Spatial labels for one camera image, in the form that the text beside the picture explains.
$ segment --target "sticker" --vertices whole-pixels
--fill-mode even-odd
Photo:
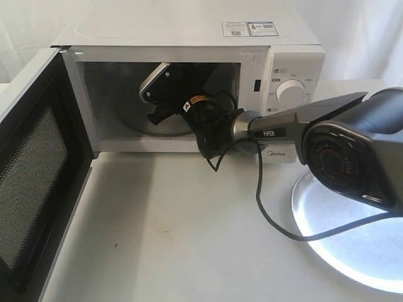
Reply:
[[[189,104],[189,102],[186,102],[184,105],[183,105],[183,110],[185,111],[185,112],[188,112],[188,110],[190,109],[190,104]]]
[[[223,36],[250,36],[246,22],[222,22]]]
[[[278,36],[278,32],[273,22],[248,22],[247,27],[251,36]]]

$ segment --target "microwave oven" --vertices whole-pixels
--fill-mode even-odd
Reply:
[[[147,119],[139,88],[161,62],[215,63],[212,101],[270,115],[312,100],[323,61],[286,1],[93,1],[0,94],[1,297],[40,296],[100,152],[198,151],[180,116]]]

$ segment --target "open microwave door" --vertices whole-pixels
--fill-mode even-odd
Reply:
[[[37,301],[93,153],[59,50],[0,92],[0,301]]]

